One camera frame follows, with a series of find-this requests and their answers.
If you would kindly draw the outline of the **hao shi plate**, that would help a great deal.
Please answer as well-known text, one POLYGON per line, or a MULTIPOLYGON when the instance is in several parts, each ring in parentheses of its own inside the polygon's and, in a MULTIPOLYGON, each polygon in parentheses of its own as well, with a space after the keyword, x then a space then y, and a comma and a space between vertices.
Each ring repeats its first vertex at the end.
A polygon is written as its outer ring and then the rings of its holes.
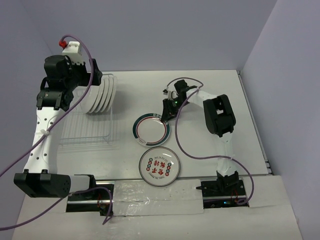
MULTIPOLYGON (((108 79, 108 76, 104 76, 104 77, 108 79)), ((109 88, 106 88, 107 94, 108 94, 108 89, 109 89, 109 88)), ((106 100, 106 98, 107 98, 107 94, 105 95, 105 100, 106 100)), ((105 103, 105 100, 104 100, 104 103, 105 103)), ((103 108, 104 103, 102 104, 102 108, 103 108)), ((102 108, 100 109, 99 113, 102 113, 102 108)))
POLYGON ((100 111, 100 109, 102 108, 102 105, 103 105, 104 100, 106 98, 106 94, 108 92, 106 90, 106 88, 108 88, 108 87, 109 87, 109 80, 108 80, 108 78, 103 77, 102 83, 100 85, 100 90, 99 90, 101 93, 98 94, 98 97, 96 99, 97 104, 94 108, 94 111, 93 111, 94 113, 98 113, 100 111))

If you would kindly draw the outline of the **teal rim plate steam logo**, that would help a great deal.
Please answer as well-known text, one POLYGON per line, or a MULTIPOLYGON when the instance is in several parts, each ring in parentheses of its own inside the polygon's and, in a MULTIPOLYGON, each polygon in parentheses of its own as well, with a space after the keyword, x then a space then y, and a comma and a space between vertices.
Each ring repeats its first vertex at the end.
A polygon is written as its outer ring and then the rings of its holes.
POLYGON ((108 75, 108 92, 107 92, 107 97, 105 99, 105 102, 104 102, 104 105, 103 105, 103 108, 101 109, 102 112, 106 112, 108 111, 109 107, 109 103, 111 101, 111 98, 112 98, 112 92, 113 92, 113 88, 114 88, 114 76, 113 75, 108 75))

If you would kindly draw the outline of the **orange sunburst plate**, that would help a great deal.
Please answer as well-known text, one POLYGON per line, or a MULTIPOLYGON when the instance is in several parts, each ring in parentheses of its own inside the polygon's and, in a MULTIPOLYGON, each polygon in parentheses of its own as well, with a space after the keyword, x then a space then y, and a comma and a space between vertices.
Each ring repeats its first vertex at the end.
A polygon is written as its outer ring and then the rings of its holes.
POLYGON ((109 111, 112 108, 112 104, 116 96, 117 85, 118 85, 118 78, 113 75, 112 79, 113 79, 113 88, 112 88, 111 97, 107 106, 107 111, 109 111))

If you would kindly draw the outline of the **teal red ring plate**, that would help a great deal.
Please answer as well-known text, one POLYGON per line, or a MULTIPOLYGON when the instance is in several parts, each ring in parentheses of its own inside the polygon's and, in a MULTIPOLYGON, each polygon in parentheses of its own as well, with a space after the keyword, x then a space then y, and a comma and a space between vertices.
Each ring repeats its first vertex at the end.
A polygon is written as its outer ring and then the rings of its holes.
POLYGON ((157 113, 146 113, 138 117, 133 126, 135 140, 144 147, 157 147, 166 142, 171 134, 171 127, 157 113))
POLYGON ((91 110, 91 108, 94 106, 96 99, 98 97, 98 94, 100 92, 100 89, 101 89, 101 85, 90 86, 87 94, 80 102, 81 110, 84 114, 88 113, 91 110))

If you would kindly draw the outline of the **red character plate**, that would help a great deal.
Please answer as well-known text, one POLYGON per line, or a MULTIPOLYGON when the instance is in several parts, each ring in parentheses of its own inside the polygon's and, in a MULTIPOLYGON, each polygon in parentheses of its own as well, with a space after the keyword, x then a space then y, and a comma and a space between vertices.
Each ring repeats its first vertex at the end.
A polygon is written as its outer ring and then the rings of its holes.
POLYGON ((146 183, 154 187, 165 187, 177 179, 181 164, 173 150, 157 146, 142 154, 138 169, 140 176, 146 183))

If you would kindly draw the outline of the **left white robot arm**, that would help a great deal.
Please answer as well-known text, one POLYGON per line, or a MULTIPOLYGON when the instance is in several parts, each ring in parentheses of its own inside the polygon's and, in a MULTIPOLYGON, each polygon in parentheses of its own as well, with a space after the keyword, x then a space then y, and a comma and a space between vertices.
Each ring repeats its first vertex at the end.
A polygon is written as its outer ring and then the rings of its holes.
POLYGON ((80 192, 86 199, 98 193, 92 174, 59 174, 57 153, 64 120, 76 105, 72 103, 75 88, 101 83, 102 72, 95 59, 91 71, 84 63, 73 63, 69 56, 52 55, 45 59, 40 91, 36 97, 36 129, 33 146, 22 173, 14 175, 14 184, 31 198, 65 198, 80 192))

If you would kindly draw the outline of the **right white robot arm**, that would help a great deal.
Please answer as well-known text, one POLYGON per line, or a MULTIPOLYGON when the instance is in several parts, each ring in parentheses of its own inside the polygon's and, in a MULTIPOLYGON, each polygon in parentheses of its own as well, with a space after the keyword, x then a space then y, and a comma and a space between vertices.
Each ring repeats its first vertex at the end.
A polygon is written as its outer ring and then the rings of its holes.
POLYGON ((214 95, 202 90, 204 84, 195 78, 178 77, 170 81, 163 94, 162 122, 175 119, 174 136, 179 149, 194 160, 217 160, 217 190, 227 196, 234 191, 239 182, 239 173, 234 167, 235 159, 227 155, 196 157, 188 154, 178 138, 178 119, 184 106, 194 104, 203 109, 205 125, 210 134, 215 135, 227 148, 232 148, 232 133, 236 125, 230 100, 227 95, 214 95))

